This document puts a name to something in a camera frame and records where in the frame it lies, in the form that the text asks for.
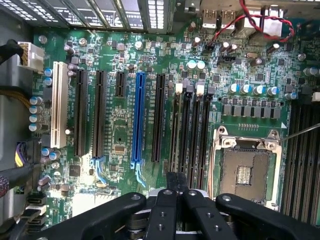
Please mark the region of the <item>thin metal locking lever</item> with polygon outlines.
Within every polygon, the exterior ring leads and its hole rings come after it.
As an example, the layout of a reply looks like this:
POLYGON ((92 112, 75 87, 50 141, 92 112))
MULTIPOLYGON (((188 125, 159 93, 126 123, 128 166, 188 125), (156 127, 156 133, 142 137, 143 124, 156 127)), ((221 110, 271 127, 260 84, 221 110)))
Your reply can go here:
POLYGON ((292 139, 292 138, 294 138, 294 137, 297 137, 297 136, 302 135, 302 134, 304 134, 304 133, 307 133, 307 132, 309 132, 309 131, 315 130, 315 129, 317 129, 317 128, 320 128, 320 123, 317 123, 317 124, 315 124, 315 125, 313 125, 313 126, 310 126, 310 127, 306 128, 306 129, 304 129, 304 130, 301 130, 301 131, 299 131, 299 132, 296 132, 296 133, 293 133, 293 134, 291 134, 291 135, 288 135, 288 136, 286 136, 286 137, 284 137, 284 138, 281 138, 281 139, 278 140, 277 142, 278 142, 278 143, 285 142, 285 141, 287 141, 287 140, 289 140, 289 139, 292 139))

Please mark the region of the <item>black RAM slot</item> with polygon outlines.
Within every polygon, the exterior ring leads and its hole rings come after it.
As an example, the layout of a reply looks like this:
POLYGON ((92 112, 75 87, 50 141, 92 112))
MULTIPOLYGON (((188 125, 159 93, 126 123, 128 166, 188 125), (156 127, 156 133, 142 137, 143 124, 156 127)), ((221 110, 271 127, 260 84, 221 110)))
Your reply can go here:
POLYGON ((313 202, 312 202, 312 212, 311 212, 311 218, 310 218, 310 223, 313 226, 316 226, 317 224, 317 214, 318 214, 318 202, 319 202, 319 155, 320 155, 320 150, 319 150, 319 145, 320 145, 320 127, 314 130, 313 132, 313 202))
MULTIPOLYGON (((288 137, 298 132, 300 121, 300 107, 298 101, 291 102, 291 112, 290 112, 290 125, 288 130, 288 137)), ((294 138, 291 137, 285 141, 287 151, 285 159, 285 172, 284 172, 284 185, 282 192, 282 202, 281 202, 281 212, 287 216, 292 216, 291 214, 291 197, 293 188, 293 173, 295 168, 295 154, 296 147, 294 144, 294 138)))
MULTIPOLYGON (((307 105, 299 105, 299 131, 309 127, 309 107, 307 105)), ((295 219, 301 218, 301 200, 302 200, 302 187, 303 187, 303 175, 304 175, 304 163, 305 163, 305 134, 294 137, 295 146, 295 161, 294 161, 294 172, 292 181, 292 194, 291 194, 291 205, 290 213, 295 219)))
MULTIPOLYGON (((309 127, 320 123, 320 113, 311 106, 308 106, 309 113, 309 127)), ((301 220, 303 222, 311 224, 312 216, 312 204, 313 204, 313 170, 314 170, 314 150, 313 150, 313 132, 304 133, 304 146, 305 146, 305 159, 304 159, 304 171, 303 171, 303 185, 301 191, 301 220)))

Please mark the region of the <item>green motherboard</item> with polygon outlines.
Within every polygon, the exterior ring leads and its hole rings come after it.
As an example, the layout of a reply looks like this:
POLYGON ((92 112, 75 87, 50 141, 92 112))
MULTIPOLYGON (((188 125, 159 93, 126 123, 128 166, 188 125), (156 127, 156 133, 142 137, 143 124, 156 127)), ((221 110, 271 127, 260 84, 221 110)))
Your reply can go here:
POLYGON ((194 189, 208 194, 214 131, 225 126, 237 136, 288 136, 292 102, 320 114, 320 0, 47 0, 69 28, 40 28, 34 44, 44 50, 43 74, 33 78, 30 99, 32 135, 41 149, 39 184, 31 194, 47 196, 45 229, 130 192, 147 197, 143 213, 125 228, 125 238, 143 240, 156 195, 167 187, 167 173, 179 172, 183 87, 193 85, 184 174, 189 187, 190 139, 196 85, 204 85, 200 107, 197 177, 194 189), (249 6, 277 5, 283 18, 281 37, 263 33, 249 6), (217 11, 216 29, 206 29, 203 10, 217 11), (222 11, 235 11, 232 32, 221 28, 222 11), (236 23, 249 23, 267 39, 236 37, 236 23), (233 64, 217 64, 234 56, 233 64), (67 64, 66 146, 51 148, 53 62, 67 64), (74 104, 77 70, 87 70, 85 155, 74 154, 74 104), (106 72, 104 153, 92 157, 96 72, 106 72), (116 74, 126 75, 125 97, 116 97, 116 74), (141 179, 131 169, 136 74, 145 73, 141 179), (165 74, 160 161, 152 161, 157 75, 165 74), (214 87, 208 115, 203 187, 198 189, 204 96, 214 87))

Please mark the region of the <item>silver USB port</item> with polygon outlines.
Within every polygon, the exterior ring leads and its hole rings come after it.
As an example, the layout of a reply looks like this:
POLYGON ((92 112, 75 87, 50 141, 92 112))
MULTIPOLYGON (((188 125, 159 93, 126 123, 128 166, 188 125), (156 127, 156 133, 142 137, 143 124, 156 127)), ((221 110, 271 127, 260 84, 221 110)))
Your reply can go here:
POLYGON ((235 24, 232 23, 236 19, 236 12, 232 10, 223 10, 221 12, 221 28, 226 28, 227 32, 235 30, 235 24))
POLYGON ((218 12, 216 10, 204 9, 202 12, 202 27, 205 29, 217 28, 218 12))

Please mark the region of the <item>metal CPU socket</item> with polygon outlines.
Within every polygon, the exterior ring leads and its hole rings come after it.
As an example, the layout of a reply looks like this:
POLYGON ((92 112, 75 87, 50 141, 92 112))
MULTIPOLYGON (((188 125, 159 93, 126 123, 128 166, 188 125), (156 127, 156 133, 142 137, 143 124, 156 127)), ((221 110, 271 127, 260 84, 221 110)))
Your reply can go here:
POLYGON ((235 135, 223 125, 213 133, 208 195, 233 194, 279 211, 282 165, 280 133, 235 135))

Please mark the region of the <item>long black expansion slot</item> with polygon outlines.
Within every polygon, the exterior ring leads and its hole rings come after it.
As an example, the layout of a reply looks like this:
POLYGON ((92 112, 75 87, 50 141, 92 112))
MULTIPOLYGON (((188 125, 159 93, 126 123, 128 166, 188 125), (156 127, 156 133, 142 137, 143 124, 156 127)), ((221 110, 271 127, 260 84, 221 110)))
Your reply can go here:
POLYGON ((161 159, 161 144, 165 107, 166 74, 156 76, 155 105, 153 119, 152 161, 159 163, 161 159))
POLYGON ((79 69, 76 72, 75 101, 74 101, 74 156, 85 155, 86 122, 87 122, 87 92, 88 92, 88 71, 79 69))
POLYGON ((96 72, 94 95, 94 122, 92 135, 92 157, 101 158, 104 155, 105 125, 106 125, 106 86, 107 72, 96 72))

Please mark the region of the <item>black SATA port stack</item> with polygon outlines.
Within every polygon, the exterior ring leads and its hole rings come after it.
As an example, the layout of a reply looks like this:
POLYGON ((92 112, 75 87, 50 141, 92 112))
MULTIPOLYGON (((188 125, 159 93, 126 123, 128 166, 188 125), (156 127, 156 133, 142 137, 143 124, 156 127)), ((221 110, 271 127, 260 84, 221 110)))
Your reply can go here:
POLYGON ((40 232, 46 228, 47 196, 42 193, 33 193, 27 197, 26 201, 25 210, 31 213, 26 231, 28 234, 40 232))

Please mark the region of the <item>black-latched RAM slot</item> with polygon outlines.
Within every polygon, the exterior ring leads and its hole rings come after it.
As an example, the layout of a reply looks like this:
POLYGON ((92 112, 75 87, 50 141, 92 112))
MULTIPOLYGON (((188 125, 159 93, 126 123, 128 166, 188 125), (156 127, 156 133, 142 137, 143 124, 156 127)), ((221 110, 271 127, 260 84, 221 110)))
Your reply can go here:
POLYGON ((181 135, 179 145, 179 162, 178 171, 184 172, 185 160, 187 152, 187 141, 189 132, 190 104, 194 92, 194 86, 191 83, 186 83, 182 88, 182 116, 181 116, 181 135))
POLYGON ((199 149, 199 168, 198 168, 198 179, 197 179, 198 189, 202 189, 204 186, 209 113, 210 113, 210 104, 211 104, 211 101, 213 100, 214 94, 215 94, 215 88, 213 86, 209 86, 207 88, 207 93, 203 97, 201 138, 200 138, 200 149, 199 149))

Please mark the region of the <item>metal rear port block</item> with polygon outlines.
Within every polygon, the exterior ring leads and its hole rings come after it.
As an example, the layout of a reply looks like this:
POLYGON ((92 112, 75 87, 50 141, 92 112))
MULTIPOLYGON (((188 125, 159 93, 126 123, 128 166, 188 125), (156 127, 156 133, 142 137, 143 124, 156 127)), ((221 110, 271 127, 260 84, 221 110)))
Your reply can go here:
MULTIPOLYGON (((264 34, 268 34, 272 37, 280 38, 282 36, 283 23, 279 20, 266 19, 266 17, 284 17, 284 10, 278 5, 269 6, 249 6, 248 11, 251 15, 261 15, 265 18, 252 17, 255 24, 262 30, 264 34)), ((248 18, 239 20, 235 24, 235 36, 240 39, 249 39, 253 41, 267 41, 262 33, 258 32, 249 23, 248 18)))

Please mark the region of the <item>black fan header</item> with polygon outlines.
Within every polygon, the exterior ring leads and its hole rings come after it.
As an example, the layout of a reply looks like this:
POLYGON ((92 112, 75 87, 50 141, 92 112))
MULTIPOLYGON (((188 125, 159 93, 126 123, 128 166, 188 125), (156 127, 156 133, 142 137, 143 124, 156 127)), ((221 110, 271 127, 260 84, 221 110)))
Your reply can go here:
POLYGON ((233 64, 236 62, 236 57, 231 55, 221 55, 218 57, 217 64, 233 64))

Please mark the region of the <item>white-latched RAM slot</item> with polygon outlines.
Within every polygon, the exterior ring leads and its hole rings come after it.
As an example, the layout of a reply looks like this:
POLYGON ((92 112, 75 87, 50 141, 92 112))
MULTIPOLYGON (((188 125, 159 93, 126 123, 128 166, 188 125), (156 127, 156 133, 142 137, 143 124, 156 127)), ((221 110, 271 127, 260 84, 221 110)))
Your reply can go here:
POLYGON ((197 167, 198 167, 198 140, 200 129, 200 114, 201 114, 201 102, 205 92, 205 86, 197 84, 192 105, 192 125, 191 125, 191 137, 189 147, 189 165, 188 165, 188 184, 189 188, 193 189, 195 181, 197 179, 197 167))

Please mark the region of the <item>white PCI expansion slot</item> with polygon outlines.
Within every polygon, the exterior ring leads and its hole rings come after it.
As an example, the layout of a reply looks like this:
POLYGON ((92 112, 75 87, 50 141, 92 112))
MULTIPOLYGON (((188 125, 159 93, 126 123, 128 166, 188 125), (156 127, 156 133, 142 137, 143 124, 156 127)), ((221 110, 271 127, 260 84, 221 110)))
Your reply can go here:
POLYGON ((53 62, 50 147, 63 148, 67 145, 67 112, 69 77, 68 65, 62 61, 53 62))

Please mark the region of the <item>blue expansion slot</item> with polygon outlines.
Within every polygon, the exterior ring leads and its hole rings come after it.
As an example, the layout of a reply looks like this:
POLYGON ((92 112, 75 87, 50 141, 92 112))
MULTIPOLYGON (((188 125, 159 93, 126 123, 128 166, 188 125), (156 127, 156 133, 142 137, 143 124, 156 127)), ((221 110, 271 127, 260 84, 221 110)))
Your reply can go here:
POLYGON ((141 162, 143 147, 143 129, 144 129, 144 112, 145 112, 145 89, 146 74, 138 72, 135 79, 135 102, 132 132, 132 149, 130 167, 134 169, 136 180, 143 187, 146 186, 141 179, 141 162))

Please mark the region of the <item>grey PC case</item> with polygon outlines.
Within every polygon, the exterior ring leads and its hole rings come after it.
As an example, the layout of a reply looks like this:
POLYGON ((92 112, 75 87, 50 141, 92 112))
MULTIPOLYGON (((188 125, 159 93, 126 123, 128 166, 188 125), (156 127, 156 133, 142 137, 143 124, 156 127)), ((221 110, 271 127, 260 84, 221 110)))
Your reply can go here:
MULTIPOLYGON (((27 197, 41 179, 42 162, 33 156, 33 163, 17 167, 15 150, 18 142, 30 142, 33 154, 42 148, 29 126, 34 76, 43 72, 17 66, 17 60, 24 53, 18 42, 35 45, 36 30, 70 27, 46 1, 0 0, 0 240, 23 240, 31 216, 27 197)), ((178 193, 174 240, 205 240, 182 207, 178 193)))

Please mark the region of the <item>white power connector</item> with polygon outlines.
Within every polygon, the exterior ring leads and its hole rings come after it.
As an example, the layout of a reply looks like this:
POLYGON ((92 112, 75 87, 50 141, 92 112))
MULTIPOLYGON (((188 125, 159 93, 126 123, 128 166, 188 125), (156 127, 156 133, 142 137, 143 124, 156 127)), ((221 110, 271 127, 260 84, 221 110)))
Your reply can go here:
POLYGON ((31 42, 19 41, 18 45, 23 49, 23 55, 17 60, 17 66, 36 73, 44 71, 45 51, 31 42))

